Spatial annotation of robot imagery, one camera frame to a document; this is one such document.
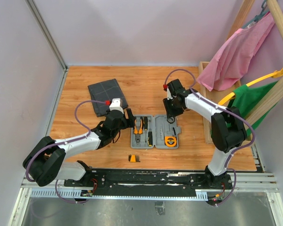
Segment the yellow clothes hanger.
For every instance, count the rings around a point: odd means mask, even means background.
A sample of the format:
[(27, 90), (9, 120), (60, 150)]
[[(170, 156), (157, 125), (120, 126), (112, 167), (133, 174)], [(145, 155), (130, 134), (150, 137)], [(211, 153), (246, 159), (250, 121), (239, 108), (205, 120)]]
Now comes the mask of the yellow clothes hanger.
[[(246, 84), (247, 87), (250, 87), (256, 83), (259, 83), (263, 80), (266, 80), (268, 78), (279, 78), (279, 77), (282, 77), (283, 76), (283, 68), (281, 70), (276, 70), (274, 71), (273, 73), (270, 73), (270, 74), (267, 74), (267, 75), (264, 75), (264, 76), (261, 76), (249, 83)], [(234, 92), (231, 92), (229, 93), (228, 95), (226, 95), (223, 99), (221, 99), (218, 104), (219, 105), (224, 105), (226, 102), (234, 99), (234, 96), (235, 96), (235, 93)]]

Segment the teal clothes hanger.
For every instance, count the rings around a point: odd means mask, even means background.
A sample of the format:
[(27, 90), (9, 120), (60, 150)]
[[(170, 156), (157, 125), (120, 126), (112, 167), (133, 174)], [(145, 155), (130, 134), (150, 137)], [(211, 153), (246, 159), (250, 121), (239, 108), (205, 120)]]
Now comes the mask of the teal clothes hanger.
[(252, 27), (257, 22), (259, 22), (262, 18), (264, 18), (266, 14), (268, 13), (269, 13), (269, 9), (267, 8), (267, 0), (264, 0), (261, 4), (261, 12), (258, 15), (254, 16), (247, 23), (245, 23), (241, 28), (246, 29), (246, 28)]

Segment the black yellow slim screwdriver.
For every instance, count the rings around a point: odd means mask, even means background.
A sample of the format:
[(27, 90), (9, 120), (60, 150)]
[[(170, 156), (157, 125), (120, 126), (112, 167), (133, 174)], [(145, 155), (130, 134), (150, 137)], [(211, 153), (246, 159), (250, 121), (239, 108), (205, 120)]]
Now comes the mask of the black yellow slim screwdriver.
[(153, 146), (153, 134), (152, 134), (152, 131), (148, 132), (148, 146)]

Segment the green shirt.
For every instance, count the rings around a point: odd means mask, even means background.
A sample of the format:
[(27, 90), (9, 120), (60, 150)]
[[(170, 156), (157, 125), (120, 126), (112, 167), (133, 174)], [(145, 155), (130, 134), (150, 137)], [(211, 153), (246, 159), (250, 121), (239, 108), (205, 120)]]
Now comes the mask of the green shirt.
[(246, 116), (276, 83), (277, 81), (274, 81), (267, 85), (255, 88), (242, 85), (233, 91), (235, 94), (234, 99), (229, 101), (227, 107), (238, 108), (240, 111), (240, 116), (246, 119)]

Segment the orange tape measure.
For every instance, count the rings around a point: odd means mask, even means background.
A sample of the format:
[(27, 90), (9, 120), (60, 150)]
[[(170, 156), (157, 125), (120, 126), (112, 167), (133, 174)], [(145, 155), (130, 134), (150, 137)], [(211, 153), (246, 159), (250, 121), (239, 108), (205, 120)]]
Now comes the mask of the orange tape measure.
[(165, 145), (167, 147), (175, 147), (177, 144), (176, 137), (174, 136), (165, 136)]

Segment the dark grey checked cloth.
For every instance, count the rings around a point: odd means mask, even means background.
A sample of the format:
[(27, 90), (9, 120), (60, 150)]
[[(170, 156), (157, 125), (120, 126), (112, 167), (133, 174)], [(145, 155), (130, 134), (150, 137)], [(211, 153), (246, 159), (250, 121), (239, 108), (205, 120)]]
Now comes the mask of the dark grey checked cloth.
[(88, 91), (91, 100), (96, 101), (92, 103), (92, 106), (97, 117), (105, 116), (109, 109), (109, 105), (104, 105), (99, 102), (112, 101), (114, 98), (120, 98), (122, 108), (126, 109), (128, 107), (127, 100), (116, 79), (91, 84), (88, 86)]

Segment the pink shirt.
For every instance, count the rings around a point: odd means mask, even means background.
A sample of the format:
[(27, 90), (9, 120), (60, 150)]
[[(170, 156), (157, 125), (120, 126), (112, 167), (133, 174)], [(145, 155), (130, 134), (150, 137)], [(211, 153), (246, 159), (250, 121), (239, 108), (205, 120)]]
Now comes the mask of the pink shirt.
[(274, 24), (273, 16), (267, 13), (250, 28), (238, 29), (216, 52), (197, 82), (209, 91), (223, 91), (234, 85), (248, 72), (252, 58)]

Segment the wooden clothes rack frame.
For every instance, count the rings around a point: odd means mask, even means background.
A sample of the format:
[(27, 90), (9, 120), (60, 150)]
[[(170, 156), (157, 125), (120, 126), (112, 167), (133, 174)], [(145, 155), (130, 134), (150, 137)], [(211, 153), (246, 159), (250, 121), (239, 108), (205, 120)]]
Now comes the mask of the wooden clothes rack frame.
[[(245, 21), (246, 16), (250, 12), (251, 7), (254, 4), (254, 0), (244, 0), (242, 6), (239, 10), (238, 15), (231, 27), (231, 30), (228, 34), (227, 38), (230, 38), (230, 35), (233, 34), (234, 29), (238, 29), (239, 25)], [(267, 0), (267, 6), (270, 10), (271, 15), (275, 21), (275, 24), (280, 32), (280, 35), (283, 40), (283, 12), (277, 2), (277, 0)], [(241, 85), (240, 81), (237, 81), (233, 84), (229, 89), (224, 91), (216, 91), (212, 92), (208, 91), (206, 87), (200, 84), (200, 93), (212, 101), (218, 101), (219, 99), (223, 99), (226, 95), (231, 93), (234, 88), (238, 88)], [(260, 102), (252, 109), (252, 111), (247, 115), (246, 120), (249, 123), (254, 123), (257, 121), (262, 115), (264, 115), (267, 111), (269, 111), (277, 102), (279, 102), (283, 98), (283, 77), (277, 82), (277, 84), (260, 100)], [(211, 138), (211, 126), (210, 122), (203, 118), (204, 125), (204, 138), (207, 144), (212, 144)]]

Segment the orange black pliers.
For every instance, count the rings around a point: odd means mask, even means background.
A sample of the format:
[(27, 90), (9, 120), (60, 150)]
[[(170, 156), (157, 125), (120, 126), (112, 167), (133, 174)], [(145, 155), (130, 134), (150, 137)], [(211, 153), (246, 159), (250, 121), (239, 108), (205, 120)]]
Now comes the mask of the orange black pliers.
[(140, 117), (139, 120), (140, 120), (139, 126), (138, 126), (138, 124), (137, 124), (137, 119), (136, 119), (135, 122), (134, 122), (134, 130), (133, 130), (133, 133), (134, 133), (134, 135), (135, 135), (135, 142), (136, 142), (136, 144), (139, 144), (139, 143), (140, 143), (141, 134), (143, 133), (143, 126), (144, 126), (143, 118)]

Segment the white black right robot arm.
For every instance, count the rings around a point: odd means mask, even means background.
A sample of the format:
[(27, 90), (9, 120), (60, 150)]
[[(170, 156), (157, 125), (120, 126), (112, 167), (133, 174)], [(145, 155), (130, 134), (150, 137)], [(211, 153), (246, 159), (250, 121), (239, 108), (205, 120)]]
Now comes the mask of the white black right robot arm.
[(204, 182), (209, 188), (216, 188), (227, 174), (229, 161), (247, 138), (247, 132), (236, 107), (226, 108), (208, 100), (193, 88), (185, 89), (179, 79), (163, 85), (167, 97), (163, 99), (167, 119), (192, 110), (211, 124), (211, 135), (215, 151), (205, 168)]

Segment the grey plastic tool case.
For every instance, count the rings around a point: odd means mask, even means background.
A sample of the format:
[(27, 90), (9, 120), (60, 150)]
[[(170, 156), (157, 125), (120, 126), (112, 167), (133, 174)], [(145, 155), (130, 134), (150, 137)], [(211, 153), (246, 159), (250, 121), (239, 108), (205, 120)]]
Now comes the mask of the grey plastic tool case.
[[(139, 144), (135, 142), (135, 135), (133, 133), (134, 128), (131, 128), (130, 146), (133, 149), (177, 149), (179, 147), (179, 134), (181, 133), (181, 127), (177, 125), (177, 120), (173, 124), (167, 122), (167, 116), (164, 114), (153, 115), (136, 115), (137, 124), (139, 126), (139, 118), (144, 116), (148, 117), (148, 130), (141, 134), (141, 140)], [(153, 146), (148, 146), (148, 132), (152, 131), (153, 134)], [(176, 137), (177, 144), (175, 147), (167, 147), (165, 145), (165, 136)]]

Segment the orange black hex key set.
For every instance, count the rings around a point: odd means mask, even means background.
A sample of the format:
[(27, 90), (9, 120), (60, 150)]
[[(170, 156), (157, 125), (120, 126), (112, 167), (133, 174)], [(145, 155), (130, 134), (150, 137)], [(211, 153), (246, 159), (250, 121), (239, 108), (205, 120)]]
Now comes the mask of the orange black hex key set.
[(129, 162), (140, 162), (140, 157), (135, 154), (128, 155), (128, 161)]

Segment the black yellow thick screwdriver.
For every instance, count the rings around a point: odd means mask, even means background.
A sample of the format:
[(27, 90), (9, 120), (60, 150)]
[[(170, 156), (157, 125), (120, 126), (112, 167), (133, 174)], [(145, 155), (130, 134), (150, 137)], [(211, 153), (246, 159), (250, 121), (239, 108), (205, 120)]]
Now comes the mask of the black yellow thick screwdriver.
[(147, 116), (144, 116), (143, 118), (143, 128), (145, 131), (148, 130), (148, 117)]

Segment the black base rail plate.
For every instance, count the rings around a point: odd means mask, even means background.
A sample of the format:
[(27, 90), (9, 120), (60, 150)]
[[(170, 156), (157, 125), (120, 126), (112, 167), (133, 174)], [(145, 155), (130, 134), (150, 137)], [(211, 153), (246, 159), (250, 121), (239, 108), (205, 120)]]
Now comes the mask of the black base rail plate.
[(226, 174), (221, 184), (209, 187), (205, 171), (91, 169), (79, 181), (67, 179), (66, 187), (92, 187), (96, 195), (133, 197), (195, 196), (197, 189), (230, 190), (233, 179)]

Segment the aluminium frame rail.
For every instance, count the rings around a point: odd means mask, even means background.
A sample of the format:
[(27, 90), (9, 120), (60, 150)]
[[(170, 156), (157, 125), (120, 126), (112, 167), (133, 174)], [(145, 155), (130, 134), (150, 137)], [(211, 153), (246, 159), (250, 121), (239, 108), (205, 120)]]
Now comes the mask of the aluminium frame rail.
[(95, 178), (87, 186), (73, 180), (51, 182), (39, 187), (23, 179), (21, 188), (31, 197), (62, 197), (83, 202), (88, 199), (120, 200), (184, 200), (220, 202), (228, 194), (278, 193), (279, 188), (271, 173), (229, 172), (217, 186), (204, 184), (201, 172), (179, 171), (125, 171), (94, 169)]

